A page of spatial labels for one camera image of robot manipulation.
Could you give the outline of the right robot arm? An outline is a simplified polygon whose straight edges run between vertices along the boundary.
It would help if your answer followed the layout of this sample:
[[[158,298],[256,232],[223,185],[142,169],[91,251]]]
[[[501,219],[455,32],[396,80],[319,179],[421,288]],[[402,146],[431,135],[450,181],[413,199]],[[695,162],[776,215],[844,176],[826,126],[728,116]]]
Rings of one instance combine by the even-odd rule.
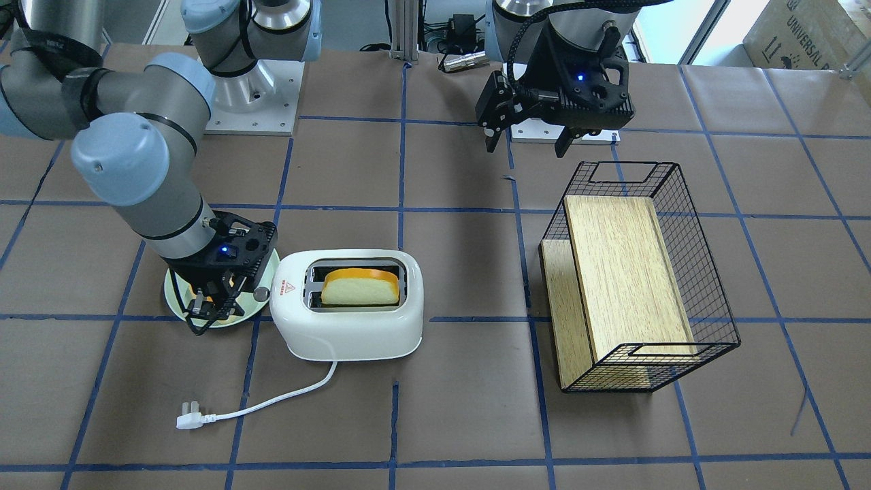
[[[257,111],[279,91],[265,62],[315,60],[318,1],[184,1],[196,58],[165,52],[140,72],[105,67],[102,1],[3,1],[2,134],[69,140],[91,192],[168,266],[166,301],[195,333],[269,299],[271,221],[215,211],[191,177],[218,112]]]

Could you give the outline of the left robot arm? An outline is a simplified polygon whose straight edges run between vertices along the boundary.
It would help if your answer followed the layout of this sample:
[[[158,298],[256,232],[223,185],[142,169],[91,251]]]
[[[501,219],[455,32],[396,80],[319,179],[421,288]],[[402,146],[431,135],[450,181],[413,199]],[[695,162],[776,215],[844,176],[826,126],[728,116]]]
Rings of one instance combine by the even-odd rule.
[[[544,121],[561,128],[563,157],[571,143],[619,130],[635,114],[623,38],[645,1],[491,1],[484,52],[500,64],[475,106],[488,152],[513,125]]]

